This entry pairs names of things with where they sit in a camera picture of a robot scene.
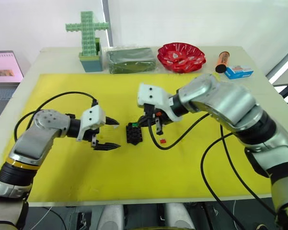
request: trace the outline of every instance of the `green lego cross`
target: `green lego cross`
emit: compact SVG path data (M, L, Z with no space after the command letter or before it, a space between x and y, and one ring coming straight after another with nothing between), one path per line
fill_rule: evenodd
M110 28L109 23L94 23L92 11L81 12L81 23L66 24L66 31L82 32L82 56L96 56L95 30L106 30Z

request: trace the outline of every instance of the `yellow ring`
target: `yellow ring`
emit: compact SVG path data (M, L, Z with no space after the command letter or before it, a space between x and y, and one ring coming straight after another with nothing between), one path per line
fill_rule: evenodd
M19 161L15 161L9 157L6 159L6 162L8 164L11 164L15 167L22 168L22 169L38 170L40 167L40 166L35 166L35 165L24 164L24 163L21 163Z

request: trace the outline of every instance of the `small blue and white box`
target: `small blue and white box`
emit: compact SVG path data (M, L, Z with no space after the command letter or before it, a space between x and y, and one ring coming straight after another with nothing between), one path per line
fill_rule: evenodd
M249 66L229 66L225 71L225 75L229 79L249 77L253 70Z

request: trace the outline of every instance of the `robotic arm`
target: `robotic arm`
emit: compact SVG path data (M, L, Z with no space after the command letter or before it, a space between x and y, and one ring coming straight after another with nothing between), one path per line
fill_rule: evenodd
M86 140L95 150L112 150L115 143L100 144L96 139L99 127L118 125L106 117L100 105L83 112L81 119L52 109L41 110L34 116L33 125L16 141L0 169L0 229L21 229L27 210L27 197L33 178L49 153L54 138L65 136Z
M156 124L158 135L163 124L180 121L188 112L207 111L245 146L253 169L271 179L276 222L288 229L288 133L244 87L219 82L211 74L195 78L175 95L141 84L138 105L145 111L138 124Z

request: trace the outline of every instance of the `yellow mat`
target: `yellow mat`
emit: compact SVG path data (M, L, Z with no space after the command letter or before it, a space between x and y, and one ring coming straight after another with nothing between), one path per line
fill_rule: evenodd
M147 198L211 197L200 174L200 159L207 146L220 137L219 123L208 117L200 122L177 146L170 150L156 148L148 129L142 128L143 142L127 144L126 125L143 114L137 107L137 92L141 82L163 87L175 93L190 82L195 74L45 74L29 98L23 114L36 109L46 99L66 91L83 91L99 100L106 115L120 122L113 129L103 126L98 139L121 147L111 151L94 151L87 141L57 138L34 179L29 201L75 202ZM45 108L61 113L73 113L79 118L90 107L83 95L65 95ZM187 114L178 123L164 128L164 138L171 144L204 112ZM20 135L26 124L21 125ZM236 137L227 138L228 149L238 172L258 194L270 193L270 182L257 175L245 157ZM12 148L11 139L5 156ZM219 196L247 195L236 179L221 143L206 157L205 172Z

